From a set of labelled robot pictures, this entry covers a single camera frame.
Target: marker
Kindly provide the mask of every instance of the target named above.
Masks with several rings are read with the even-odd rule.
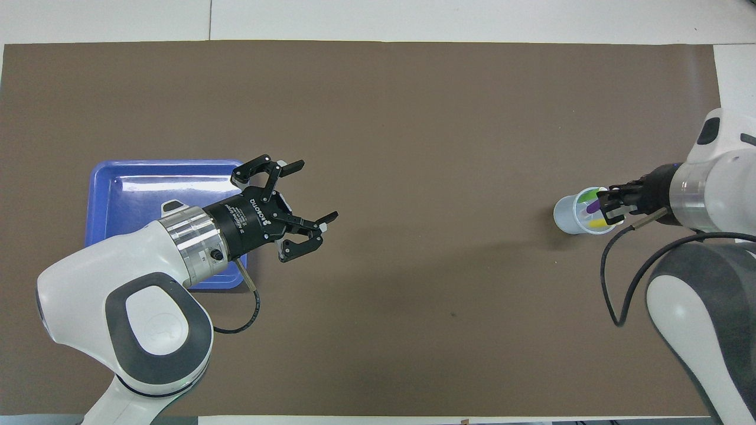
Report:
[[[608,226],[608,225],[606,224],[606,220],[604,220],[604,219],[595,219],[595,220],[590,220],[588,222],[588,227],[589,228],[603,228],[603,227],[606,227],[606,226]]]
[[[601,203],[599,202],[599,200],[595,200],[591,205],[588,206],[588,208],[585,209],[585,212],[588,214],[593,214],[599,209],[601,209]]]
[[[589,200],[593,200],[596,197],[596,194],[599,193],[599,189],[593,189],[592,191],[585,192],[584,194],[580,195],[578,198],[578,203],[588,202]]]

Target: black cable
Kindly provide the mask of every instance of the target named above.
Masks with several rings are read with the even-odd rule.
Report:
[[[664,254],[668,253],[669,251],[673,250],[674,248],[679,247],[680,245],[687,244],[689,242],[695,242],[695,241],[703,241],[706,239],[742,239],[747,240],[749,242],[756,243],[756,236],[750,235],[750,234],[744,234],[744,233],[735,233],[731,231],[716,231],[711,233],[699,233],[694,234],[687,237],[682,237],[675,242],[672,242],[670,244],[665,245],[660,250],[656,251],[649,257],[649,259],[646,260],[646,262],[643,263],[642,266],[638,269],[638,272],[635,274],[635,277],[630,282],[630,286],[627,289],[627,293],[624,296],[624,302],[622,303],[622,310],[619,315],[619,319],[617,319],[617,314],[614,310],[614,306],[612,305],[612,301],[609,298],[609,290],[606,288],[606,257],[609,254],[609,250],[612,248],[612,245],[615,244],[615,242],[628,233],[629,231],[633,231],[635,228],[631,225],[624,229],[622,229],[619,233],[617,233],[608,244],[606,244],[606,248],[604,248],[604,253],[601,255],[601,269],[600,269],[600,277],[601,277],[601,290],[604,292],[604,300],[606,301],[606,307],[609,309],[609,314],[612,316],[612,321],[614,322],[615,326],[621,327],[625,320],[627,320],[627,311],[630,309],[630,301],[633,299],[633,293],[635,292],[635,288],[637,288],[638,284],[640,283],[640,279],[643,278],[643,275],[651,268],[651,266],[656,262],[656,260],[660,259]]]
[[[252,313],[252,318],[248,322],[246,322],[244,326],[237,327],[236,329],[223,329],[222,327],[213,326],[212,329],[218,333],[239,333],[242,330],[245,330],[248,327],[252,326],[252,323],[254,323],[255,319],[257,319],[257,314],[260,313],[260,295],[257,293],[257,290],[254,290],[253,294],[255,295],[255,312]]]

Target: cup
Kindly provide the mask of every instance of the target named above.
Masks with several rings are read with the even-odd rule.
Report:
[[[596,192],[605,190],[606,188],[593,186],[560,199],[554,206],[556,225],[569,234],[605,234],[612,231],[621,222],[607,225],[600,209],[592,213],[587,211],[589,205],[599,199]]]

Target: green marker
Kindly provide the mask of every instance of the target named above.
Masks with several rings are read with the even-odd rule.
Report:
[[[598,196],[596,194],[599,193],[599,190],[600,189],[598,189],[598,188],[597,189],[593,189],[592,191],[588,191],[588,192],[585,192],[584,194],[580,195],[580,197],[578,198],[578,203],[588,202],[588,201],[591,201],[591,200],[594,200],[594,199],[598,198]]]

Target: purple marker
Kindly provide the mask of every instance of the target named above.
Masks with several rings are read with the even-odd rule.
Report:
[[[595,200],[591,205],[588,206],[588,208],[585,209],[585,212],[588,214],[593,214],[599,209],[601,209],[601,203],[599,202],[599,200]]]

